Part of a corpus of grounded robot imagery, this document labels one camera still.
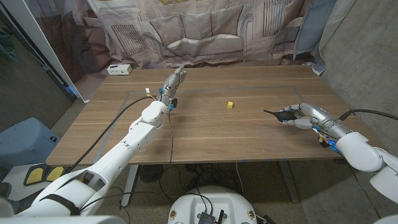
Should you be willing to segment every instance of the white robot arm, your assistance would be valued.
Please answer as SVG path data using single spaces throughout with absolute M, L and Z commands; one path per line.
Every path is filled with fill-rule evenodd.
M 186 71 L 181 65 L 166 79 L 162 94 L 130 125 L 127 135 L 107 152 L 97 163 L 85 169 L 65 174 L 46 187 L 33 201 L 32 206 L 17 214 L 18 217 L 62 217 L 93 215 L 115 178 L 129 163 L 135 153 L 142 151 L 156 137 L 162 127 L 178 86 Z
M 355 169 L 364 172 L 382 169 L 370 183 L 381 194 L 398 203 L 398 158 L 379 147 L 370 146 L 369 140 L 362 134 L 353 132 L 342 121 L 317 106 L 302 103 L 273 114 L 284 124 L 302 129 L 313 128 L 328 144 L 336 147 Z

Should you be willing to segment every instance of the table leg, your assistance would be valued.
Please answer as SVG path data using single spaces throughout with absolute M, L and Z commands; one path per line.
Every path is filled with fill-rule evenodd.
M 287 161 L 279 161 L 278 164 L 284 176 L 291 201 L 293 203 L 298 203 L 300 201 L 299 194 L 297 193 L 296 185 L 294 183 L 292 172 L 290 171 L 289 163 Z
M 129 169 L 129 175 L 127 177 L 126 186 L 124 187 L 124 193 L 132 192 L 134 184 L 136 183 L 138 165 L 131 165 Z M 126 207 L 130 204 L 131 194 L 123 195 L 121 205 Z

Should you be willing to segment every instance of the white box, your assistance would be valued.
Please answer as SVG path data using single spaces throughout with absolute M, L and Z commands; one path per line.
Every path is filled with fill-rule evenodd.
M 110 75 L 129 75 L 132 68 L 130 64 L 127 65 L 110 65 L 107 71 Z

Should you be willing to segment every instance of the black wire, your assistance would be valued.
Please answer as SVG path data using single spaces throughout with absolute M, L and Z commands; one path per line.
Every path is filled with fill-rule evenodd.
M 171 167 L 167 168 L 166 170 L 164 170 L 163 173 L 162 173 L 162 175 L 161 175 L 160 178 L 159 178 L 159 187 L 160 187 L 161 191 L 164 193 L 164 195 L 167 197 L 167 199 L 168 199 L 169 201 L 171 201 L 172 203 L 174 203 L 174 201 L 164 192 L 164 189 L 163 189 L 163 187 L 162 187 L 162 177 L 163 177 L 163 175 L 166 173 L 166 171 L 168 171 L 168 170 L 171 169 L 171 168 L 177 168 L 177 169 L 178 169 L 178 179 L 179 179 L 179 181 L 180 181 L 180 185 L 181 185 L 181 187 L 182 187 L 182 189 L 183 189 L 184 191 L 188 191 L 188 190 L 185 189 L 185 187 L 182 185 L 182 182 L 181 182 L 181 170 L 180 170 L 179 167 L 177 167 L 177 166 L 171 166 Z
M 183 194 L 183 195 L 181 195 L 181 196 L 184 196 L 184 195 L 196 195 L 196 196 L 204 197 L 205 199 L 207 199 L 207 201 L 210 202 L 210 205 L 211 205 L 211 212 L 210 212 L 210 215 L 213 214 L 213 204 L 211 203 L 211 201 L 210 201 L 206 196 L 203 196 L 203 195 L 200 195 L 200 194 L 195 194 L 195 193 L 185 193 L 185 194 Z
M 109 189 L 110 189 L 110 190 L 111 190 L 111 189 L 119 189 L 120 192 L 123 193 L 123 190 L 122 190 L 120 187 L 114 186 L 114 187 L 110 187 Z M 131 218 L 130 218 L 129 212 L 127 211 L 127 209 L 126 209 L 125 207 L 123 207 L 123 206 L 120 204 L 119 210 L 122 209 L 122 208 L 124 209 L 124 211 L 126 211 L 127 215 L 129 216 L 129 224 L 131 224 Z
M 170 154 L 170 163 L 172 162 L 172 156 L 173 156 L 173 126 L 172 126 L 172 121 L 171 121 L 171 119 L 170 119 L 170 113 L 171 113 L 172 111 L 171 110 L 169 110 L 169 123 L 170 123 L 170 132 L 171 132 L 171 135 L 172 135 L 172 153 Z
M 108 125 L 108 127 L 105 128 L 105 130 L 100 134 L 100 136 L 98 136 L 97 140 L 95 140 L 95 142 L 87 149 L 87 151 L 75 162 L 75 164 L 71 167 L 69 167 L 69 169 L 67 169 L 67 171 L 64 173 L 68 174 L 70 173 L 83 159 L 84 157 L 87 156 L 87 154 L 95 147 L 95 145 L 97 145 L 97 143 L 100 141 L 100 139 L 104 136 L 104 134 L 108 131 L 108 129 L 116 122 L 116 120 L 132 105 L 134 105 L 137 102 L 140 102 L 141 100 L 147 99 L 147 98 L 151 98 L 149 96 L 144 96 L 139 98 L 138 100 L 130 103 L 129 105 L 127 105 L 125 108 L 123 108 L 122 111 L 120 111 L 118 113 L 118 115 L 116 115 L 116 117 L 113 119 L 113 121 Z
M 93 203 L 95 203 L 95 202 L 97 202 L 99 200 L 102 200 L 102 199 L 105 199 L 105 198 L 108 198 L 108 197 L 122 196 L 122 195 L 126 195 L 126 194 L 159 194 L 159 195 L 166 195 L 166 192 L 163 192 L 163 193 L 158 193 L 158 192 L 124 192 L 124 193 L 120 193 L 120 194 L 116 194 L 116 195 L 105 195 L 103 197 L 97 198 L 94 201 L 86 204 L 85 206 L 83 206 L 80 209 L 80 211 L 83 211 L 86 207 L 90 206 L 91 204 L 93 204 Z
M 344 121 L 351 113 L 355 113 L 355 112 L 378 114 L 378 115 L 385 116 L 385 117 L 388 117 L 388 118 L 391 118 L 391 119 L 394 119 L 394 120 L 398 121 L 398 117 L 397 116 L 394 116 L 394 115 L 391 115 L 391 114 L 387 114 L 387 113 L 383 113 L 383 112 L 380 112 L 380 111 L 366 110 L 366 109 L 349 110 L 345 114 L 341 115 L 339 119 Z
M 207 179 L 202 175 L 203 173 L 209 172 L 209 171 L 206 171 L 207 169 L 215 170 L 216 172 L 222 172 L 222 173 L 224 173 L 224 175 L 225 175 L 226 177 L 230 178 L 230 179 L 234 182 L 234 184 L 235 184 L 235 190 L 236 190 L 237 192 L 239 192 L 241 195 L 243 194 L 243 193 L 242 193 L 242 189 L 240 188 L 239 184 L 238 184 L 237 181 L 236 181 L 236 179 L 237 179 L 238 177 L 236 176 L 236 173 L 235 173 L 235 172 L 232 172 L 232 171 L 230 171 L 230 170 L 216 169 L 216 168 L 212 168 L 212 167 L 206 167 L 206 168 L 200 167 L 200 169 L 201 169 L 201 173 L 197 172 L 197 174 L 200 175 L 202 178 L 204 178 L 204 180 L 207 181 L 208 183 L 210 182 L 210 180 L 207 180 Z M 235 178 L 229 176 L 229 175 L 227 174 L 227 172 L 231 173 L 233 176 L 235 176 Z
M 129 214 L 129 212 L 128 212 L 128 211 L 127 211 L 127 209 L 126 209 L 126 208 L 124 208 L 123 206 L 122 206 L 122 208 L 124 209 L 124 211 L 126 211 L 126 213 L 127 213 L 128 217 L 129 217 L 129 224 L 131 224 L 131 218 L 130 218 L 130 214 Z
M 111 189 L 119 189 L 119 190 L 123 193 L 123 190 L 122 190 L 120 187 L 116 187 L 116 186 L 115 186 L 115 187 L 110 187 L 109 189 L 110 189 L 110 190 L 111 190 Z
M 201 194 L 200 194 L 200 192 L 199 192 L 199 188 L 197 187 L 197 191 L 198 191 L 198 194 L 200 195 L 200 198 L 201 198 L 201 200 L 203 201 L 203 203 L 205 204 L 205 213 L 207 214 L 207 205 L 206 205 L 206 202 L 205 202 L 205 199 L 203 199 L 203 197 L 201 196 Z
M 359 179 L 357 178 L 353 168 L 351 167 L 351 165 L 349 164 L 349 162 L 347 161 L 347 159 L 342 155 L 342 153 L 339 152 L 339 154 L 346 160 L 348 168 L 350 169 L 351 173 L 353 173 L 357 183 L 359 184 L 359 186 L 362 188 L 363 192 L 365 193 L 366 197 L 368 198 L 369 202 L 372 205 L 372 208 L 374 209 L 374 211 L 376 212 L 377 216 L 379 217 L 379 219 L 381 218 L 379 211 L 377 210 L 376 206 L 374 206 L 372 199 L 369 197 L 367 191 L 365 190 L 365 188 L 362 186 L 361 182 L 359 181 Z

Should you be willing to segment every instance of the wooden table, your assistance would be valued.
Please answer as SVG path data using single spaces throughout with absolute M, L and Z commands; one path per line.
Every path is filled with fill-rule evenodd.
M 156 140 L 137 153 L 132 164 L 280 161 L 339 157 L 322 148 L 312 130 L 282 125 L 263 109 L 277 111 L 307 102 L 339 117 L 349 108 L 308 66 L 187 68 L 187 77 L 171 112 L 174 146 L 167 117 Z M 135 70 L 128 76 L 109 76 L 53 150 L 47 164 L 71 165 L 94 142 L 118 111 L 145 95 L 155 94 L 174 69 Z M 150 104 L 129 108 L 82 160 L 97 161 L 127 133 L 129 125 Z M 227 109 L 229 101 L 233 109 Z M 354 115 L 345 125 L 382 147 Z

